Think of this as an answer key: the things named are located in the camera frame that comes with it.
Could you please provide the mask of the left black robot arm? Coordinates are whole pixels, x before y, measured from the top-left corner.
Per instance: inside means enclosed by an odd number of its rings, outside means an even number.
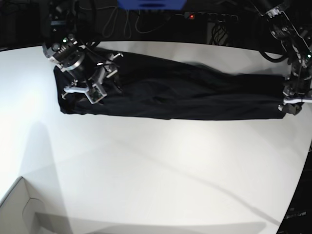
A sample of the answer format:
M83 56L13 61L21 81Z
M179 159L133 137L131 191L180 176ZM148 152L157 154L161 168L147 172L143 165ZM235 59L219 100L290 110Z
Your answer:
M271 35L285 51L279 58L272 58L260 49L261 55L273 63L287 61L291 66L285 77L283 103L278 106L281 112L297 115L304 103L312 102L312 42L305 29L297 29L286 11L290 0L252 0L250 3L259 15L269 24Z

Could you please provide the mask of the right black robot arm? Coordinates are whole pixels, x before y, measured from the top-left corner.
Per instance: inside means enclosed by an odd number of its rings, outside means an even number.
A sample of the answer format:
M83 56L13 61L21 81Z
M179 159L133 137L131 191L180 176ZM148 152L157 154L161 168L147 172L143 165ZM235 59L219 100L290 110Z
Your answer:
M115 59L122 53L100 55L96 47L100 43L95 34L97 8L91 0L91 22L80 24L81 7L77 0L51 0L48 20L49 37L42 48L45 57L59 70L70 76L61 92L62 99L69 94L84 95L91 104L107 97L105 85L110 84L121 93L118 65Z

